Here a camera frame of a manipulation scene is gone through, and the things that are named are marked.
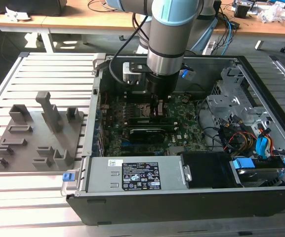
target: motherboard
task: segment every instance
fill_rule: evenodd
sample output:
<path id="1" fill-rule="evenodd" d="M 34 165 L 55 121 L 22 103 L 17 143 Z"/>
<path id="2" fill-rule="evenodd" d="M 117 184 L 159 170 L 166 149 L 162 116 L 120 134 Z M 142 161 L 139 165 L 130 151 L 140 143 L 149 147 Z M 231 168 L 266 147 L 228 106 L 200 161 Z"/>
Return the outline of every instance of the motherboard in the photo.
<path id="1" fill-rule="evenodd" d="M 149 97 L 124 95 L 102 108 L 104 156 L 174 156 L 184 151 L 206 151 L 196 120 L 197 101 L 189 94 L 172 94 L 165 116 L 152 118 Z"/>

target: power supply label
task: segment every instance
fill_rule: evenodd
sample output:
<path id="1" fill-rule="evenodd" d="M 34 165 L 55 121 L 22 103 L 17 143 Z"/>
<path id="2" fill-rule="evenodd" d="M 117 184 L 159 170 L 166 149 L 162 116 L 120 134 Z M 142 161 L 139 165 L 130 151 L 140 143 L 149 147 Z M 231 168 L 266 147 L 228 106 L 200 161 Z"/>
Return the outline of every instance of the power supply label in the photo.
<path id="1" fill-rule="evenodd" d="M 160 190 L 158 163 L 122 163 L 122 189 L 125 191 Z"/>

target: aluminum extrusion table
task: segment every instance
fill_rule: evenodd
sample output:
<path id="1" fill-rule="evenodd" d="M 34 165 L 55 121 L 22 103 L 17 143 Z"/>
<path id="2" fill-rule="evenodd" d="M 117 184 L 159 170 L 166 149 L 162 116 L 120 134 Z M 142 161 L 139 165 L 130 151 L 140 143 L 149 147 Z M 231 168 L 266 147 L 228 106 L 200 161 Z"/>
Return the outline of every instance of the aluminum extrusion table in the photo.
<path id="1" fill-rule="evenodd" d="M 58 110 L 77 106 L 85 113 L 76 155 L 80 160 L 97 57 L 105 55 L 30 53 L 19 57 L 0 86 L 0 136 L 13 104 L 41 110 L 35 101 L 37 91 L 48 90 Z M 270 58 L 249 61 L 285 110 L 284 67 Z M 285 236 L 285 211 L 272 217 L 85 226 L 61 196 L 61 185 L 62 172 L 0 173 L 0 236 Z"/>

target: black box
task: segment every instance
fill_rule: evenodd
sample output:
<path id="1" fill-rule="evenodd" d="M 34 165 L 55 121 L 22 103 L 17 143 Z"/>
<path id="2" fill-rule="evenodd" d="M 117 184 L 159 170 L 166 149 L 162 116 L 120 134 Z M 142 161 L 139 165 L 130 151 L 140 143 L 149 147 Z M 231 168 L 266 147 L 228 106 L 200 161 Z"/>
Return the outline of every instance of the black box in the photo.
<path id="1" fill-rule="evenodd" d="M 0 0 L 0 14 L 12 11 L 45 16 L 60 16 L 67 0 Z"/>

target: blue cable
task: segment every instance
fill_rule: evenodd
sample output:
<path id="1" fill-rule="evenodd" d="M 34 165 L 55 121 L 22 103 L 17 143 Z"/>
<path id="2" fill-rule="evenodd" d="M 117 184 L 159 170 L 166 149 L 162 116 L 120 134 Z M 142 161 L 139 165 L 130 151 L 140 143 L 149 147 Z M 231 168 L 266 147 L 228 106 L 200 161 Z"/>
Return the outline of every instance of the blue cable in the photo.
<path id="1" fill-rule="evenodd" d="M 225 46 L 225 48 L 223 49 L 223 52 L 222 52 L 221 55 L 224 55 L 224 53 L 227 51 L 227 49 L 228 49 L 228 47 L 229 47 L 230 36 L 231 36 L 231 24 L 230 24 L 230 22 L 229 22 L 228 20 L 226 20 L 226 21 L 228 22 L 228 25 L 229 25 L 229 35 L 228 35 L 228 39 L 227 39 L 226 46 Z"/>

